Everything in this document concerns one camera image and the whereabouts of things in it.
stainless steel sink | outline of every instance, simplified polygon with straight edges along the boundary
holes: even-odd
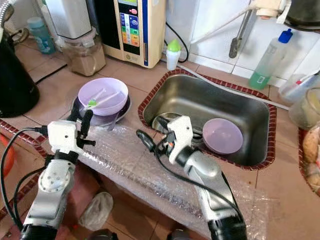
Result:
[[[210,119],[227,119],[240,128],[243,146],[221,157],[241,166],[256,166],[266,159],[270,114],[268,106],[260,101],[226,92],[192,76],[177,74],[167,78],[142,114],[151,126],[156,116],[166,112],[189,116],[192,127],[197,130],[202,130]],[[208,151],[203,142],[196,144]]]

beige tile countertop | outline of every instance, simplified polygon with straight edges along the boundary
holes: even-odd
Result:
[[[16,54],[35,82],[65,64],[61,53],[44,56],[31,40],[17,46]],[[192,62],[184,65],[199,74],[248,87],[248,80],[245,78]],[[95,78],[113,77],[127,84],[132,100],[132,107],[121,123],[145,130],[138,117],[138,106],[167,71],[163,62],[147,69],[109,57],[106,58],[106,66],[91,77],[80,76],[63,68],[37,85],[40,100],[32,110],[24,116],[3,120],[19,129],[30,127],[30,123],[47,125],[68,114],[83,84]],[[273,101],[280,101],[276,87],[268,86],[261,92]],[[288,113],[282,109],[277,110],[275,145],[275,161],[262,170],[248,171],[221,160],[218,162],[227,178],[237,176],[271,199],[267,222],[268,240],[319,239],[320,198],[310,190],[299,172],[298,128],[290,122]]]

black cable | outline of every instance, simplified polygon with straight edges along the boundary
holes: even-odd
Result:
[[[161,141],[156,145],[155,150],[154,150],[155,158],[157,159],[157,161],[159,162],[159,164],[161,165],[161,167],[163,167],[168,173],[170,173],[171,175],[173,175],[173,176],[176,177],[177,179],[180,179],[180,180],[185,181],[185,182],[187,182],[187,183],[189,183],[189,184],[192,184],[192,185],[195,185],[195,186],[197,186],[197,187],[199,187],[199,188],[202,188],[202,189],[204,189],[204,190],[207,190],[208,192],[210,192],[210,193],[212,193],[213,195],[217,196],[218,198],[222,199],[223,201],[225,201],[228,205],[230,205],[230,207],[232,207],[232,208],[237,212],[237,214],[239,215],[240,218],[243,219],[242,213],[240,212],[239,208],[238,208],[235,204],[233,204],[231,201],[229,201],[227,198],[225,198],[223,195],[221,195],[221,194],[218,193],[217,191],[211,189],[210,187],[207,187],[207,186],[205,186],[205,185],[202,185],[201,183],[198,183],[198,182],[196,182],[196,181],[193,181],[193,180],[191,180],[191,179],[189,179],[189,178],[187,178],[187,177],[185,177],[185,176],[182,176],[182,175],[180,175],[180,174],[178,174],[178,173],[170,170],[169,168],[167,168],[167,167],[163,164],[163,162],[162,162],[161,159],[160,159],[161,156],[159,155],[159,152],[158,152],[158,151],[160,150],[159,147],[165,142],[165,140],[166,140],[165,138],[164,138],[163,140],[161,140]]]
[[[21,130],[17,131],[16,134],[9,141],[8,145],[5,147],[4,152],[2,154],[2,157],[1,157],[0,182],[1,182],[2,199],[3,199],[4,206],[5,206],[8,214],[10,215],[10,217],[12,218],[14,224],[17,225],[17,227],[19,228],[20,231],[22,230],[23,226],[19,224],[19,221],[17,220],[13,210],[10,208],[8,197],[7,197],[7,193],[6,193],[5,174],[4,174],[5,160],[6,160],[6,156],[7,156],[7,153],[9,151],[10,146],[12,145],[14,140],[18,137],[18,135],[21,134],[22,132],[25,132],[25,131],[35,131],[35,130],[36,130],[35,128],[28,127],[28,128],[24,128],[24,129],[21,129]]]
[[[18,192],[19,192],[19,188],[21,186],[21,184],[30,176],[32,176],[33,174],[36,174],[38,172],[41,172],[43,170],[45,170],[47,167],[46,166],[43,166],[41,168],[38,168],[32,172],[29,172],[27,175],[25,175],[23,178],[20,179],[20,181],[18,182],[18,184],[16,185],[15,187],[15,191],[14,191],[14,194],[13,194],[13,210],[14,210],[14,214],[15,214],[15,217],[16,217],[16,220],[18,221],[18,224],[21,226],[21,229],[22,229],[22,222],[21,222],[21,219],[20,219],[20,215],[19,215],[19,212],[18,212],[18,201],[17,201],[17,196],[18,196]]]
[[[46,78],[50,77],[51,75],[59,72],[61,69],[64,69],[66,66],[68,66],[68,64],[65,64],[61,67],[59,67],[57,70],[54,70],[53,72],[49,73],[48,75],[43,76],[42,78],[40,78],[35,84],[38,85],[39,83],[41,83],[43,80],[45,80]]]
[[[183,46],[184,46],[184,48],[185,48],[185,50],[186,50],[186,57],[185,57],[185,59],[183,60],[183,61],[178,61],[179,63],[181,63],[181,64],[183,64],[183,63],[185,63],[187,60],[188,60],[188,58],[189,58],[189,51],[188,51],[188,48],[187,48],[187,45],[185,44],[185,42],[183,41],[183,39],[180,37],[180,35],[167,23],[167,22],[165,22],[165,25],[167,25],[168,26],[168,28],[180,39],[180,41],[182,42],[182,44],[183,44]]]

sink basin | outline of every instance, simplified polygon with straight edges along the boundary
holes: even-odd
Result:
[[[267,98],[257,91],[214,78],[208,79]],[[194,142],[195,146],[208,154],[248,170],[265,168],[274,160],[277,116],[274,106],[226,92],[190,75],[169,74],[161,79],[138,109],[141,121],[149,127],[156,116],[166,112],[189,116],[192,128],[198,131],[214,118],[227,119],[239,127],[243,145],[235,153],[218,155],[210,152],[203,141]]]

bubble wrap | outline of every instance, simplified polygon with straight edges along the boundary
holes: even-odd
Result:
[[[96,140],[96,146],[85,147],[81,162],[170,218],[210,238],[194,186],[164,171],[134,129],[123,125],[116,125],[113,131],[91,127],[88,139]],[[165,157],[162,161],[184,175],[178,165],[169,164]],[[248,239],[265,240],[271,200],[236,177],[226,177],[243,214]]]

